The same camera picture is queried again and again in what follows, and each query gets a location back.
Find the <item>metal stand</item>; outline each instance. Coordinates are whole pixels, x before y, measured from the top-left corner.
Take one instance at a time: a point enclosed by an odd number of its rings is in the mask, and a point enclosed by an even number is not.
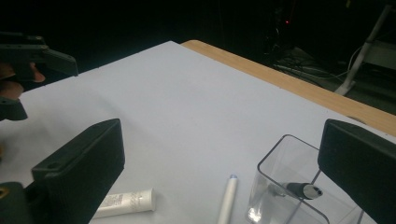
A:
[[[335,93],[340,94],[340,95],[345,95],[355,85],[355,81],[353,80],[353,78],[356,76],[356,73],[358,72],[359,68],[361,67],[361,63],[363,62],[364,57],[367,54],[367,51],[373,45],[373,41],[376,37],[376,34],[378,33],[379,29],[381,28],[382,24],[384,23],[384,21],[387,18],[391,9],[392,9],[392,5],[386,5],[384,7],[384,10],[382,11],[381,15],[379,16],[379,18],[375,24],[375,27],[373,28],[369,37],[366,39],[366,42],[364,43],[363,47],[361,48],[361,52],[359,53],[358,57],[356,58],[355,62],[352,65],[352,68],[349,70],[349,72],[346,76],[346,79],[344,80],[344,83],[340,87],[338,87],[338,89],[335,91]]]

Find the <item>dark background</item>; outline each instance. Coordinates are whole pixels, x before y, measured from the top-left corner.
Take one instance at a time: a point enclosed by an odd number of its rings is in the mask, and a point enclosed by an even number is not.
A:
[[[0,31],[44,36],[51,49],[74,56],[80,72],[165,41],[191,39],[266,65],[297,46],[337,66],[361,46],[384,1],[346,5],[347,0],[16,0],[2,5]]]

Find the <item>transparent plastic box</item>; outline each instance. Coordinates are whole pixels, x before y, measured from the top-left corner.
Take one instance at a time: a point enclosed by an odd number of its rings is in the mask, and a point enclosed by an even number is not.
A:
[[[292,135],[284,135],[257,168],[246,212],[249,223],[375,223],[319,170],[318,149]],[[320,194],[302,199],[286,189],[290,183],[312,184]]]

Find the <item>wooden table edge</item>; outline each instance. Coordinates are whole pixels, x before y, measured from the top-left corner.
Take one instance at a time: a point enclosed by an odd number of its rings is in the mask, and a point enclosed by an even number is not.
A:
[[[363,122],[379,131],[396,136],[396,116],[390,113],[324,90],[199,40],[189,40],[182,43],[181,46],[297,94],[318,105],[325,106],[339,114]]]

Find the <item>white marker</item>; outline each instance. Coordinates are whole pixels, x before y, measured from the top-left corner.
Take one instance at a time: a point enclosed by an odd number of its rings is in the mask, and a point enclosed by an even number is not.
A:
[[[237,184],[238,177],[236,177],[236,175],[231,175],[228,180],[227,189],[224,193],[218,224],[228,224],[230,221],[231,210],[233,209],[233,198],[235,196]]]

